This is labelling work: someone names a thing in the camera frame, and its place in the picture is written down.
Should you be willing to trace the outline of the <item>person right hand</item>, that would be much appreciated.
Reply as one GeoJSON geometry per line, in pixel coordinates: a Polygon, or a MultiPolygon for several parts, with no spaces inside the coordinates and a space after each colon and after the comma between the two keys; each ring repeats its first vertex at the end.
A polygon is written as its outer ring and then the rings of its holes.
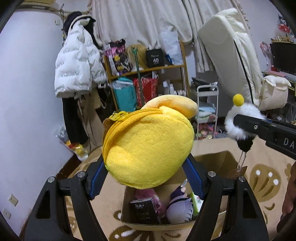
{"type": "Polygon", "coordinates": [[[276,231],[280,232],[281,229],[285,226],[286,222],[291,216],[291,212],[295,209],[295,163],[290,169],[290,179],[287,185],[287,191],[285,194],[285,199],[282,205],[282,215],[280,217],[280,222],[277,225],[276,231]]]}

